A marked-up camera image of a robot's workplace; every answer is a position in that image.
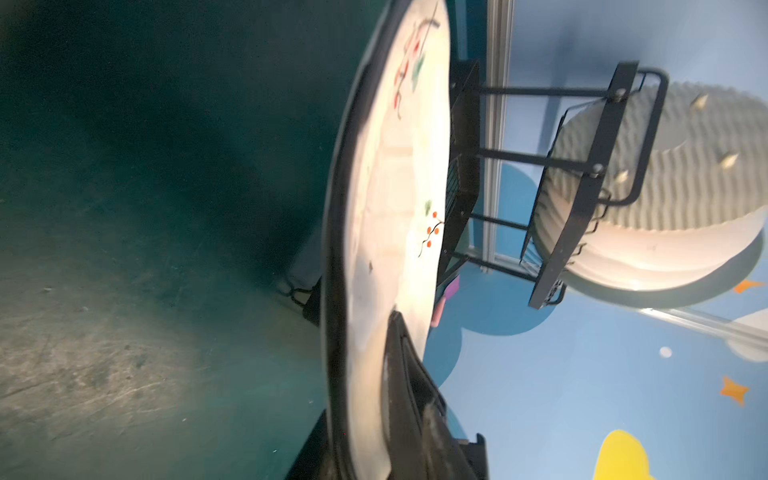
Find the dish rack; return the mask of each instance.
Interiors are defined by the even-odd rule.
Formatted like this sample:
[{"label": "dish rack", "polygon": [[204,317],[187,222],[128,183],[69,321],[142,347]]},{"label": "dish rack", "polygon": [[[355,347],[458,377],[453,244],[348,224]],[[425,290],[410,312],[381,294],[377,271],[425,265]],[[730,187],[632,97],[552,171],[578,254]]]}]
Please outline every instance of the dish rack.
[{"label": "dish rack", "polygon": [[[477,61],[460,61],[451,67],[451,158],[445,200],[445,237],[438,266],[438,285],[447,283],[462,265],[470,262],[532,282],[533,291],[528,301],[530,307],[540,309],[543,306],[557,305],[563,300],[566,290],[561,274],[571,259],[581,253],[585,245],[582,242],[583,237],[597,230],[609,208],[626,207],[640,196],[669,87],[669,77],[660,69],[641,68],[636,61],[622,61],[617,65],[607,88],[489,87],[480,85],[479,70]],[[627,99],[632,93],[642,89],[648,75],[656,77],[659,85],[641,144],[637,169],[629,194],[624,198],[614,199],[603,188],[605,173],[624,118]],[[633,90],[638,76],[641,76],[640,83],[637,89]],[[480,97],[487,95],[575,97],[594,100],[566,109],[560,118],[549,152],[546,155],[536,155],[480,147]],[[604,102],[604,107],[586,161],[552,157],[552,149],[568,114],[595,102]],[[527,224],[487,217],[473,211],[480,194],[480,163],[484,159],[533,164],[544,168]],[[541,195],[547,194],[542,190],[542,185],[549,168],[564,170],[576,176],[579,184],[573,207],[554,249],[549,255],[542,256],[531,247],[531,241],[536,243],[534,215],[537,208],[543,207],[539,200]],[[488,262],[457,251],[459,240],[470,218],[525,232],[517,268]]]}]

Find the scratched surface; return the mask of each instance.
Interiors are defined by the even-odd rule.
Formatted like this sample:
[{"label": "scratched surface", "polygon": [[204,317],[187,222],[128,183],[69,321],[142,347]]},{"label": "scratched surface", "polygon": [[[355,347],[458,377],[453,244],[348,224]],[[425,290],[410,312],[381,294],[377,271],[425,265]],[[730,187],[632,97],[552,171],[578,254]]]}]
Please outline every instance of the scratched surface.
[{"label": "scratched surface", "polygon": [[323,407],[316,327],[146,159],[17,100],[0,121],[0,478],[280,478]]},{"label": "scratched surface", "polygon": [[0,15],[0,479],[290,467],[319,339],[267,286],[382,6],[304,3]]}]

